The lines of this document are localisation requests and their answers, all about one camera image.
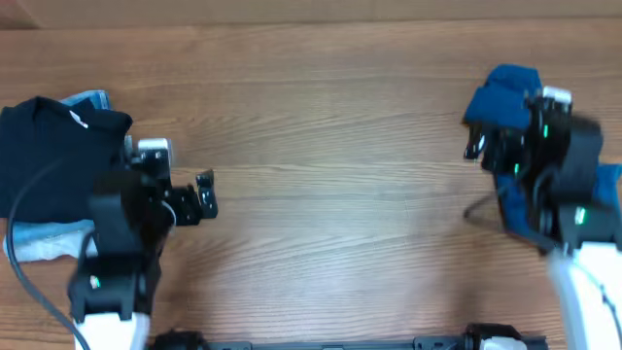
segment black shirt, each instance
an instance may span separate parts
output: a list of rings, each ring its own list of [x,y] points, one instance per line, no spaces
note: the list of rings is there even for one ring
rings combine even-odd
[[[123,139],[131,125],[129,115],[96,110],[88,99],[69,107],[35,97],[5,107],[0,115],[0,217],[9,215],[32,176],[66,158],[31,189],[16,218],[30,223],[90,219],[93,182],[107,170],[123,168]]]

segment light blue cloth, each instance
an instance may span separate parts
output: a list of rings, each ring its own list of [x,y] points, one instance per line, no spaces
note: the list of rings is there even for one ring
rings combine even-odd
[[[95,109],[111,110],[112,104],[108,92],[102,89],[88,90],[67,97],[60,102],[73,106],[89,99]],[[63,255],[78,257],[82,238],[95,227],[92,220],[80,220],[76,223],[31,224],[15,223],[13,241],[16,258],[20,262],[52,260]],[[7,252],[6,237],[4,251]]]

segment blue denim fabric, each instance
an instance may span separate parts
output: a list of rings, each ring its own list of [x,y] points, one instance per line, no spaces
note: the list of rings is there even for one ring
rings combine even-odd
[[[93,107],[95,107],[95,109],[106,109],[106,110],[112,109],[112,104],[110,103],[108,93],[102,89],[84,91],[84,92],[75,94],[73,96],[67,97],[61,100],[60,102],[67,106],[73,106],[75,104],[78,104],[84,101],[85,99],[89,99],[90,102],[93,104]],[[88,232],[92,231],[94,227],[95,225],[92,220],[80,220],[76,223],[69,223],[69,224],[15,223],[14,228],[13,228],[13,239],[14,239],[14,244],[16,247],[17,259],[19,261],[30,261],[30,262],[37,261],[39,259],[48,259],[49,256],[51,255],[50,251],[47,251],[46,254],[42,255],[40,254],[41,252],[39,252],[42,245],[41,244],[37,245],[37,248],[35,251],[35,248],[33,245],[34,243],[37,243],[37,242],[41,243],[41,241],[53,239],[55,241],[55,244],[50,249],[58,249],[58,247],[61,247],[62,249],[66,250],[68,249],[67,246],[68,245],[71,246],[71,244],[68,244],[68,245],[57,244],[58,242],[62,243],[62,237],[61,237],[62,235],[66,235],[66,236],[69,236],[69,235],[75,236],[76,234],[85,235]],[[29,251],[28,245],[31,245],[33,247],[32,250]],[[4,241],[4,250],[5,252],[7,250],[6,237]],[[75,257],[76,256],[75,253],[77,252],[57,251],[54,253],[57,253],[57,254],[52,254],[52,256],[55,255],[55,257],[59,257],[62,255],[72,255]]]

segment white plastic part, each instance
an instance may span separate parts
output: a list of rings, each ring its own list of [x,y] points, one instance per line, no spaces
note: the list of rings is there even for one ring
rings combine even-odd
[[[549,275],[562,304],[569,350],[622,350],[606,296],[622,317],[622,254],[613,243],[585,242],[572,257],[549,256]]]
[[[572,103],[572,93],[569,90],[559,87],[544,87],[542,89],[542,97],[550,97],[555,101],[564,104]]]
[[[510,337],[493,336],[482,340],[479,350],[527,350],[527,345],[520,340]]]
[[[144,350],[149,336],[149,316],[133,313],[131,320],[122,321],[117,313],[86,315],[76,324],[90,350]],[[76,350],[84,350],[76,341]]]

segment table surface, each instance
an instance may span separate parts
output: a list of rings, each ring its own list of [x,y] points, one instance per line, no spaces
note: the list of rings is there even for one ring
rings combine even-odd
[[[469,322],[566,347],[535,249],[463,222],[493,187],[463,112],[499,63],[539,69],[622,146],[622,21],[539,19],[0,32],[0,103],[104,88],[174,181],[214,168],[217,220],[176,230],[152,334],[253,342],[408,339]],[[485,209],[495,213],[495,204]],[[68,310],[71,259],[26,273]],[[0,259],[0,349],[72,338]]]

